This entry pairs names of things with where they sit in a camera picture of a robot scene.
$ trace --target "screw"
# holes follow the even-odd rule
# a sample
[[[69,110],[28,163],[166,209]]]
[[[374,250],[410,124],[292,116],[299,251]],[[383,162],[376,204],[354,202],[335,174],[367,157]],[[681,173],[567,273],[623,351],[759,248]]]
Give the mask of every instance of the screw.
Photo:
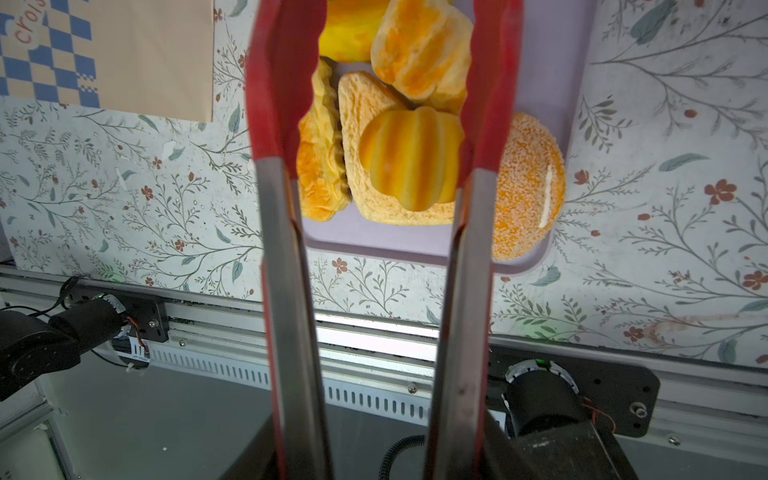
[[[645,405],[640,402],[635,402],[630,405],[629,411],[632,412],[632,415],[638,417],[639,419],[644,419],[648,416],[648,410],[645,408]]]

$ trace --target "bread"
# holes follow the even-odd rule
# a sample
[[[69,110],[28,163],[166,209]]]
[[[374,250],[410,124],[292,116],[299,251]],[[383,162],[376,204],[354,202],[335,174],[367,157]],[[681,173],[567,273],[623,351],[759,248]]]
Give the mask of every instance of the bread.
[[[448,0],[392,0],[371,65],[410,100],[457,114],[467,96],[471,37],[472,22]]]
[[[498,171],[493,257],[511,260],[541,242],[565,199],[565,168],[552,134],[530,115],[512,118]]]
[[[359,142],[373,118],[387,110],[406,109],[395,92],[372,75],[356,71],[339,80],[344,162],[352,196],[360,213],[368,220],[391,225],[449,225],[455,202],[435,204],[422,212],[412,212],[394,197],[380,193],[371,185],[368,172],[359,159]]]
[[[327,222],[350,202],[330,76],[328,64],[319,60],[312,74],[312,106],[299,122],[301,142],[296,153],[301,213],[316,222]]]
[[[362,133],[359,157],[371,185],[413,212],[456,200],[458,116],[432,107],[378,114]]]
[[[320,35],[320,55],[342,63],[371,61],[371,45],[389,0],[332,0]]]

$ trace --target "red tong grip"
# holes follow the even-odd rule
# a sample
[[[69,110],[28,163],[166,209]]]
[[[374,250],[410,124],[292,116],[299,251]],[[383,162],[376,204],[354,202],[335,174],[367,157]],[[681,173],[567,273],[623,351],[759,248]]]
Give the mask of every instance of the red tong grip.
[[[523,0],[475,0],[459,185],[472,169],[498,171],[515,106],[522,29]]]
[[[245,109],[253,160],[282,157],[291,178],[325,24],[326,0],[261,0],[250,40]]]

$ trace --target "floral wallpaper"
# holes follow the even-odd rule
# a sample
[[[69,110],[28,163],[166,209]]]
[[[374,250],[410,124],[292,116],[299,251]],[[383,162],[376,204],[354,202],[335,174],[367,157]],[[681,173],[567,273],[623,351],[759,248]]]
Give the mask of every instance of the floral wallpaper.
[[[0,98],[20,268],[261,300],[256,6],[216,3],[211,124]],[[496,276],[494,333],[768,366],[767,25],[761,0],[598,0],[554,248]],[[442,268],[309,263],[318,308],[439,323]]]

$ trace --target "cream filling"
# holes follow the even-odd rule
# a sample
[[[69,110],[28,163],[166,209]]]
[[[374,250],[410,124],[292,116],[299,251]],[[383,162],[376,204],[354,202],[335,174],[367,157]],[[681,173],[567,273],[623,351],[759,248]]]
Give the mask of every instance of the cream filling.
[[[549,211],[552,209],[552,164],[547,167],[547,178],[544,187],[544,210],[541,212],[539,228],[544,228],[549,222]]]

